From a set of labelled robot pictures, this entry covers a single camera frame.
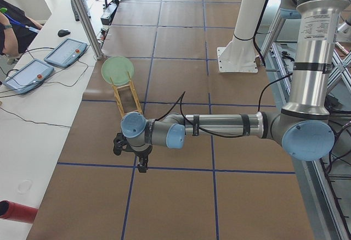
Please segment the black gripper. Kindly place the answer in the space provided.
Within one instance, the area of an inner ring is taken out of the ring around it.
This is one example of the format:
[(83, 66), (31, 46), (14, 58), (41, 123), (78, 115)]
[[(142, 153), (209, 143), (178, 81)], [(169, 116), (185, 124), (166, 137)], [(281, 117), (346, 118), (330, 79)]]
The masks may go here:
[(138, 165), (137, 165), (139, 173), (147, 173), (149, 155), (151, 154), (151, 152), (152, 152), (151, 149), (146, 149), (144, 151), (135, 152), (135, 154), (139, 160)]

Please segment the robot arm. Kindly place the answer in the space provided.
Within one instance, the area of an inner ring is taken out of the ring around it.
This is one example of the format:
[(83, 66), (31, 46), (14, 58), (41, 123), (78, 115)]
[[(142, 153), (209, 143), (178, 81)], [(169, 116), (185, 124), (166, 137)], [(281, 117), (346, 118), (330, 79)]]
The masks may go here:
[(301, 22), (290, 95), (279, 113), (184, 115), (169, 111), (158, 119), (146, 119), (130, 112), (121, 120), (114, 153), (134, 153), (139, 158), (138, 170), (146, 172), (153, 146), (181, 149), (186, 135), (206, 133), (267, 138), (298, 160), (314, 161), (328, 155), (336, 140), (324, 103), (339, 15), (349, 5), (350, 0), (281, 0), (280, 15)]

